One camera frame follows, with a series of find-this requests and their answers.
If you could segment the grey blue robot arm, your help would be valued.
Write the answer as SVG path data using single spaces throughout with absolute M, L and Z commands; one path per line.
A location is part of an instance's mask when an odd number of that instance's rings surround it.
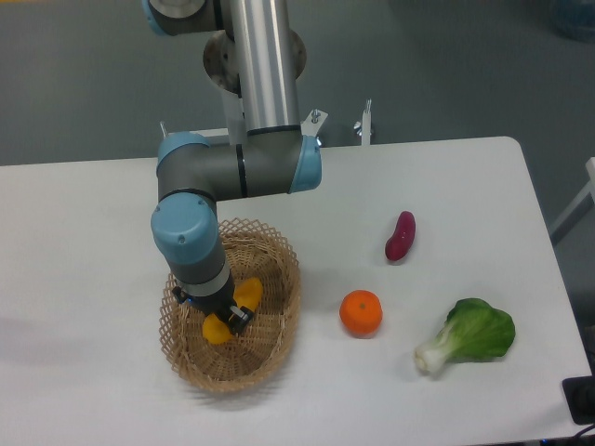
M 284 1 L 147 1 L 143 10 L 161 35 L 210 31 L 223 41 L 214 62 L 224 88 L 240 100 L 240 129 L 219 146 L 202 134 L 165 134 L 151 229 L 176 279 L 178 302 L 216 316 L 238 335 L 254 313 L 234 298 L 217 205 L 320 185 L 320 147 L 303 133 L 298 115 L 305 50 Z

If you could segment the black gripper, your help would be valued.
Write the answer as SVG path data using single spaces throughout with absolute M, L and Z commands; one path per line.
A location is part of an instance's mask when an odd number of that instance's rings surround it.
M 222 320 L 232 335 L 241 335 L 248 323 L 254 318 L 254 311 L 246 306 L 237 307 L 233 298 L 235 291 L 233 278 L 214 294 L 208 296 L 195 296 L 187 294 L 181 287 L 174 286 L 171 290 L 179 305 L 189 301 L 192 306 L 202 311 L 205 315 L 215 314 Z

